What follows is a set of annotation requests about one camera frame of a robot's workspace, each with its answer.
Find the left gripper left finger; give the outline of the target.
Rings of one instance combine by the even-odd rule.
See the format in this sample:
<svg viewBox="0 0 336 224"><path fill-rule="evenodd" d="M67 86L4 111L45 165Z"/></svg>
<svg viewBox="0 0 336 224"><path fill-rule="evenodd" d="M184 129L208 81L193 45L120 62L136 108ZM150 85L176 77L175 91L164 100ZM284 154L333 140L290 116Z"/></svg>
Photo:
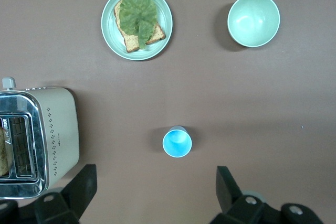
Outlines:
<svg viewBox="0 0 336 224"><path fill-rule="evenodd" d="M87 164L60 192L47 193L34 202L37 224L80 224L97 187L97 167Z"/></svg>

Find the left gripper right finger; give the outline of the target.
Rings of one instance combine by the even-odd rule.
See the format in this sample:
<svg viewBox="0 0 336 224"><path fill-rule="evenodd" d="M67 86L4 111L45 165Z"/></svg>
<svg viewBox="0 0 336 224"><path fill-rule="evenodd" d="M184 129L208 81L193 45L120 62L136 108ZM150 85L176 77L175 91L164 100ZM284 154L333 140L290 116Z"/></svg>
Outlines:
<svg viewBox="0 0 336 224"><path fill-rule="evenodd" d="M222 212L209 224L281 224L281 214L258 197L243 194L228 167L216 171L216 196Z"/></svg>

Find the plain blue cup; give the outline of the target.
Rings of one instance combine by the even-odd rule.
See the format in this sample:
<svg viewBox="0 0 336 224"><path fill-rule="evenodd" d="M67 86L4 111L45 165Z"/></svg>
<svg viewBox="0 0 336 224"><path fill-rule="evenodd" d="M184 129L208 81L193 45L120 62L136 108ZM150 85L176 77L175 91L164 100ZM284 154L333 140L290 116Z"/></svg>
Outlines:
<svg viewBox="0 0 336 224"><path fill-rule="evenodd" d="M174 126L168 130L162 140L163 150L170 157L181 158L192 149L192 139L182 126Z"/></svg>

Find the beige and chrome toaster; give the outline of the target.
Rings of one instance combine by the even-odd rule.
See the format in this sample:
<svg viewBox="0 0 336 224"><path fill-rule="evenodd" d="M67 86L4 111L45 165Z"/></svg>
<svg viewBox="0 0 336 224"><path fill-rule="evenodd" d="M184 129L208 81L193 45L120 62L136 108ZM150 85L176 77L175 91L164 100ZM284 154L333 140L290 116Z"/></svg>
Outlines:
<svg viewBox="0 0 336 224"><path fill-rule="evenodd" d="M17 90L2 79L0 126L9 172L0 176L0 199L36 198L79 160L79 130L72 93L63 87Z"/></svg>

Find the brown toast slice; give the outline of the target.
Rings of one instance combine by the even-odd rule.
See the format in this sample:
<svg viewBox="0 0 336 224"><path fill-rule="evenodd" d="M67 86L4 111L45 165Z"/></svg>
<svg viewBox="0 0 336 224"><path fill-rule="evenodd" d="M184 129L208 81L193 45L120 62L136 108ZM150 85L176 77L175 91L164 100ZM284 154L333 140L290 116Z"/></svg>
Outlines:
<svg viewBox="0 0 336 224"><path fill-rule="evenodd" d="M5 176L9 172L7 150L5 145L4 130L0 126L0 176Z"/></svg>
<svg viewBox="0 0 336 224"><path fill-rule="evenodd" d="M119 32L121 33L123 40L124 40L124 44L126 46L126 51L128 53L134 52L139 50L139 43L138 43L138 37L134 36L134 35L127 35L125 32L123 32L120 28L120 19L119 19L119 10L120 10L120 4L121 4L122 0L118 1L117 4L114 7L114 16L116 18L116 25L117 28L119 30ZM146 42L146 46L149 44L152 44L154 42L157 42L159 40L163 40L165 39L166 35L165 32L163 31L163 29L161 28L160 24L158 23L158 17L157 17L157 23L155 25L155 31L154 34L152 35L152 37Z"/></svg>

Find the brown table cover cloth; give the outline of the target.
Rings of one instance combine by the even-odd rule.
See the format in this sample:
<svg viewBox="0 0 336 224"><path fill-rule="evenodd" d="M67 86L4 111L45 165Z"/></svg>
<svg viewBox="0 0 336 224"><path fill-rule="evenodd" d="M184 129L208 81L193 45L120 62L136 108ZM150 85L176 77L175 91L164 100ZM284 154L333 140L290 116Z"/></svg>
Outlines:
<svg viewBox="0 0 336 224"><path fill-rule="evenodd" d="M0 0L0 87L76 96L80 159L57 187L96 164L81 224L208 224L217 166L273 208L336 224L336 0L273 0L279 30L256 48L228 32L237 0L166 0L173 34L146 61L107 46L107 1ZM162 147L174 126L193 143L181 158Z"/></svg>

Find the pale green plate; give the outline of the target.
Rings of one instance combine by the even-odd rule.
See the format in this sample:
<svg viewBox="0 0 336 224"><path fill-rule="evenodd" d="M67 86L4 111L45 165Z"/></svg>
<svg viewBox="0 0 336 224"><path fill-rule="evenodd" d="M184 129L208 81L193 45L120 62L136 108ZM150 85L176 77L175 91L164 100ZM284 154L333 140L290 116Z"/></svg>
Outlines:
<svg viewBox="0 0 336 224"><path fill-rule="evenodd" d="M167 2L165 0L153 0L157 7L159 25L166 38L147 45L145 49L128 53L124 39L117 28L116 17L113 12L118 1L120 0L108 0L101 17L102 35L110 49L118 56L133 61L148 60L162 53L168 45L173 32L173 16Z"/></svg>

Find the pale green bowl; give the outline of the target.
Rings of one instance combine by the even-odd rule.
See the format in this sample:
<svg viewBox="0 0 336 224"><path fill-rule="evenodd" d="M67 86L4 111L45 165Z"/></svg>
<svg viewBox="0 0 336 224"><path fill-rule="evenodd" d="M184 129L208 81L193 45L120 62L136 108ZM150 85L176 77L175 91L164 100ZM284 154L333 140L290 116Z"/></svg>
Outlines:
<svg viewBox="0 0 336 224"><path fill-rule="evenodd" d="M256 48L276 36L280 21L280 11L273 0L237 0L228 12L227 28L235 42Z"/></svg>

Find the green lettuce leaf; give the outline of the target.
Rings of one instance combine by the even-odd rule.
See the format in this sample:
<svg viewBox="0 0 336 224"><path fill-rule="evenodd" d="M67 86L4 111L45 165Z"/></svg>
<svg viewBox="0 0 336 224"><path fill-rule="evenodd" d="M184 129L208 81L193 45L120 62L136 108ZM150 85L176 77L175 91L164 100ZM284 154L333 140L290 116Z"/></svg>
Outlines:
<svg viewBox="0 0 336 224"><path fill-rule="evenodd" d="M119 19L121 30L127 35L137 36L139 48L144 49L155 31L156 4L153 0L122 0Z"/></svg>

